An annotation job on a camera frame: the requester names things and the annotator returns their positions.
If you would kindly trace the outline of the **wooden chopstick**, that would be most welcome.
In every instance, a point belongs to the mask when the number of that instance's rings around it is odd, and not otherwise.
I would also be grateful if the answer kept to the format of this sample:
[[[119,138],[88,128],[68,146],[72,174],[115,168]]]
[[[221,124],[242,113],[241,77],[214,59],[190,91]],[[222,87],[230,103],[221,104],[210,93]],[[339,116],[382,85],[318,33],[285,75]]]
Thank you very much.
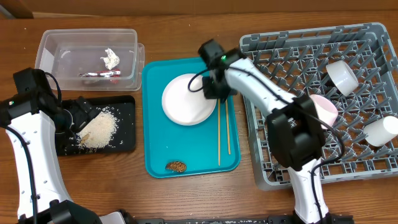
[[[221,105],[220,99],[217,101],[217,117],[218,117],[218,165],[221,164]]]
[[[230,131],[229,131],[229,111],[228,111],[228,99],[225,101],[225,113],[226,113],[226,134],[227,134],[227,145],[228,154],[231,155],[231,145],[230,145]]]

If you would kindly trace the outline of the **white round plate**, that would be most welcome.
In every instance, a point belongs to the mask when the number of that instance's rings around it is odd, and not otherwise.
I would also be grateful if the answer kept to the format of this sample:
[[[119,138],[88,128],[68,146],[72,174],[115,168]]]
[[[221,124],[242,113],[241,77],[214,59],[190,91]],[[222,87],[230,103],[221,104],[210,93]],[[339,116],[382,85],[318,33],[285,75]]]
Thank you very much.
[[[186,73],[174,78],[162,94],[162,109],[174,123],[193,126],[206,120],[214,111],[215,99],[206,99],[203,90],[191,92],[189,81],[194,73]]]

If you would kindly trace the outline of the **red snack wrapper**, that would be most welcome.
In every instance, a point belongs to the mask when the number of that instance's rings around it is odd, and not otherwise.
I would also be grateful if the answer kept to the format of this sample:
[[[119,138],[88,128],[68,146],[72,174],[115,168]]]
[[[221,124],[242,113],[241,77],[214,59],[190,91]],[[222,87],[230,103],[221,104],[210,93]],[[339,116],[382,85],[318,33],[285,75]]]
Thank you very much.
[[[96,78],[110,78],[110,77],[119,77],[121,75],[120,70],[107,70],[100,72],[87,72],[81,73],[79,77],[96,77]]]

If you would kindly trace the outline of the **white napkin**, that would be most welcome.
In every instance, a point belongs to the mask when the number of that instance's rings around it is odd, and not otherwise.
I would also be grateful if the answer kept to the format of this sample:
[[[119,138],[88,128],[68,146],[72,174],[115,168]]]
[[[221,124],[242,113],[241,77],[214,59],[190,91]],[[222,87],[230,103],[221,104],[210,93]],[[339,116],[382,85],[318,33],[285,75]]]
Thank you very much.
[[[119,65],[120,59],[110,48],[106,49],[105,52],[107,56],[101,57],[101,60],[104,62],[104,65],[108,70],[112,70]]]

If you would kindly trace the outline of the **brown food scrap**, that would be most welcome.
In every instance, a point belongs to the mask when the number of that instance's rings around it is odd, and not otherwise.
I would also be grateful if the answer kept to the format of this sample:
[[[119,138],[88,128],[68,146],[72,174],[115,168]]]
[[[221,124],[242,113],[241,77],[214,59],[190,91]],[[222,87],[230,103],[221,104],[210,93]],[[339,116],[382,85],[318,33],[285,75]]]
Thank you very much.
[[[182,173],[185,172],[187,169],[187,165],[183,162],[180,161],[173,161],[173,162],[169,162],[166,166],[165,166],[166,170],[171,170],[173,172],[178,172],[178,173]]]

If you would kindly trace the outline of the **beige bowl with crumbs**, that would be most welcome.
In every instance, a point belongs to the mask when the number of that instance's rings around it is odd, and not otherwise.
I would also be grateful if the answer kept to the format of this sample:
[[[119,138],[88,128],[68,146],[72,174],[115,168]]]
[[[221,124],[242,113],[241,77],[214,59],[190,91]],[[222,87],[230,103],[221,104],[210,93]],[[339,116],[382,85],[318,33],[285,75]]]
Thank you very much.
[[[318,118],[332,127],[338,117],[338,110],[335,105],[321,95],[310,95],[310,98],[315,105]]]

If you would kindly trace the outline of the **grey bowl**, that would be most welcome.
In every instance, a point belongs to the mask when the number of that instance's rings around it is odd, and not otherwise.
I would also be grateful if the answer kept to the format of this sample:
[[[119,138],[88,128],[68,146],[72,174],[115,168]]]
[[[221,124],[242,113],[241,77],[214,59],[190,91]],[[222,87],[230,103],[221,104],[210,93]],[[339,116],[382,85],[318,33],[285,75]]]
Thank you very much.
[[[359,86],[356,75],[343,60],[328,64],[326,71],[334,85],[344,96],[348,96]]]

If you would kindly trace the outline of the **white paper cup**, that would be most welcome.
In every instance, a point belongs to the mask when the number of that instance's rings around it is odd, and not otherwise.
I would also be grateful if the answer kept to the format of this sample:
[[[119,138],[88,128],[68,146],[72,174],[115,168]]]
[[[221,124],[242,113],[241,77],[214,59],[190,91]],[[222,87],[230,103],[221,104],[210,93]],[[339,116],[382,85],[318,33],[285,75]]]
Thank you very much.
[[[370,145],[381,147],[397,136],[397,118],[386,116],[366,125],[363,132]]]

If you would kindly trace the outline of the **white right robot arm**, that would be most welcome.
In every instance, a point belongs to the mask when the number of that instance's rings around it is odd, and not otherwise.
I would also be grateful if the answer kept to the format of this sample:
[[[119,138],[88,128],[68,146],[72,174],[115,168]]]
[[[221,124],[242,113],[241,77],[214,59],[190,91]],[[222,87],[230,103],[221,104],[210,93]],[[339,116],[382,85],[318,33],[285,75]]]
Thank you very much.
[[[312,99],[297,97],[277,86],[238,49],[199,50],[213,72],[207,88],[212,98],[223,98],[219,87],[240,92],[266,116],[271,154],[287,168],[295,195],[294,214],[301,223],[323,223],[329,213],[320,178],[325,137]]]

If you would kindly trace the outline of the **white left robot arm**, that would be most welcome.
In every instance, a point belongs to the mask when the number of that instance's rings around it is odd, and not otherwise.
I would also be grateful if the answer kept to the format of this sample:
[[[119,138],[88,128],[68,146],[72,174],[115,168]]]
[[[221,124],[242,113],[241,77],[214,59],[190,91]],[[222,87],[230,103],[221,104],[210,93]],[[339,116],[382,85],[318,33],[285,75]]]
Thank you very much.
[[[24,93],[1,102],[1,127],[12,143],[19,183],[19,223],[101,223],[70,198],[55,150],[55,125],[39,95]]]

